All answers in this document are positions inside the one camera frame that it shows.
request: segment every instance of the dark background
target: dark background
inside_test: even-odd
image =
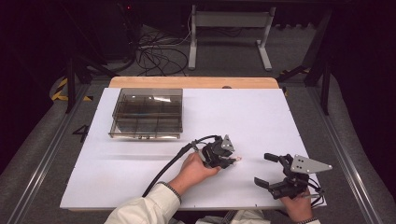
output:
[[[50,88],[55,80],[64,76],[70,55],[83,53],[98,63],[131,57],[131,51],[124,47],[129,39],[120,25],[123,17],[112,13],[118,11],[114,4],[76,7],[67,3],[65,7],[68,12],[56,1],[0,3],[1,172],[51,107]],[[106,8],[110,10],[106,20],[91,21],[90,18]],[[186,20],[186,10],[190,8],[163,5],[158,9],[161,14],[146,7],[134,13],[140,13],[139,20],[146,24],[181,34],[185,29],[181,24]],[[309,22],[318,24],[320,11],[321,8],[278,7],[274,24],[281,24],[281,27]],[[71,21],[68,13],[79,16]],[[392,174],[396,154],[396,16],[385,1],[369,1],[349,8],[347,15],[333,18],[336,22],[331,23],[332,26],[345,26],[346,29],[338,30],[342,32],[342,39],[325,42],[338,45],[334,46],[332,74],[339,82],[365,153],[396,198],[396,181]],[[105,21],[112,23],[103,28],[101,24]],[[107,29],[115,31],[104,38],[108,35]]]

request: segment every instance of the gray floor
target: gray floor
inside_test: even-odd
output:
[[[273,66],[272,72],[264,71],[260,54],[255,47],[255,40],[261,33],[262,30],[244,30],[236,38],[224,37],[214,32],[201,33],[196,69],[194,71],[185,69],[185,73],[197,77],[277,77],[280,71],[300,65],[315,30],[312,27],[286,28],[283,31],[272,29],[267,42],[267,52]],[[186,54],[189,52],[188,43],[173,48]],[[179,54],[174,52],[166,54],[170,59],[183,63],[184,59]],[[134,64],[120,74],[134,76],[140,72],[142,70]],[[326,189],[328,205],[316,209],[315,214],[322,223],[365,223],[365,215],[357,195],[354,194],[350,179],[337,158],[331,136],[316,107],[315,94],[312,92],[319,91],[320,86],[308,89],[302,83],[303,78],[304,75],[293,77],[281,85],[287,87],[290,111],[309,156],[333,166],[330,172],[318,175],[320,185]],[[109,79],[106,77],[95,77],[92,81],[85,94],[92,95],[93,101],[79,104],[69,126],[65,129],[62,142],[53,155],[49,169],[46,170],[45,176],[42,176],[42,182],[38,183],[37,192],[30,197],[32,201],[26,204],[24,210],[26,212],[21,214],[20,218],[15,218],[18,214],[16,213],[10,223],[103,223],[106,220],[109,211],[70,212],[60,209],[59,204],[67,179],[82,147],[80,135],[74,135],[72,132],[84,124],[91,124],[103,88],[108,83]],[[0,223],[7,223],[31,176],[35,174],[36,167],[49,146],[54,144],[51,141],[62,124],[66,104],[67,102],[63,101],[54,102],[53,107],[37,124],[0,176]],[[335,79],[331,82],[329,110],[329,119],[341,145],[359,173],[373,208],[383,223],[396,223],[395,202],[361,148]],[[265,211],[265,215],[273,223],[291,223],[275,211]]]

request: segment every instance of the white sleeve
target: white sleeve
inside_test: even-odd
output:
[[[164,184],[157,184],[146,196],[117,207],[106,224],[158,223],[166,224],[180,207],[176,194]]]

